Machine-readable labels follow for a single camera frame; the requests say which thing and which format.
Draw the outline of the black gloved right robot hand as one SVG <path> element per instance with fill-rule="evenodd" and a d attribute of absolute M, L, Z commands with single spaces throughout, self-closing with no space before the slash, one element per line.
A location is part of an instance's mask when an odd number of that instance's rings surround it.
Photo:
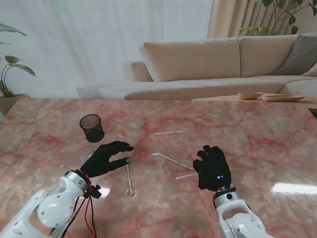
<path fill-rule="evenodd" d="M 193 161 L 193 168 L 198 173 L 198 187 L 217 191 L 220 188 L 228 189 L 231 186 L 231 172 L 223 151 L 217 147 L 203 146 L 197 152 L 201 159 Z"/>

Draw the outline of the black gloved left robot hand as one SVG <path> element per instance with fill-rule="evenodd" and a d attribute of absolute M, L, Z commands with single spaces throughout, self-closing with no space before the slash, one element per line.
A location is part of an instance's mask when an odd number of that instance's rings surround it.
<path fill-rule="evenodd" d="M 119 152 L 130 152 L 134 148 L 127 142 L 114 141 L 103 144 L 93 152 L 91 157 L 79 169 L 89 178 L 99 177 L 118 168 L 124 167 L 131 162 L 130 157 L 110 162 L 110 158 Z"/>

